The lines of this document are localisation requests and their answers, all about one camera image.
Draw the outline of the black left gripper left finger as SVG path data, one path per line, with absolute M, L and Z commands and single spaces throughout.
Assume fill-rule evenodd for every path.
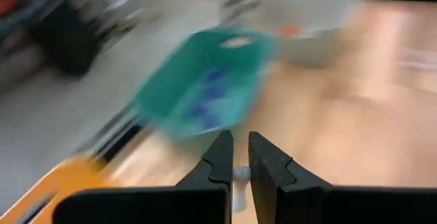
M 231 223 L 233 155 L 224 130 L 176 185 L 79 191 L 56 205 L 53 223 Z

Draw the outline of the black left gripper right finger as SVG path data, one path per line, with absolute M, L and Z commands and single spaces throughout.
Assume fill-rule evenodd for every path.
M 257 220 L 274 224 L 436 224 L 436 189 L 333 185 L 249 133 Z

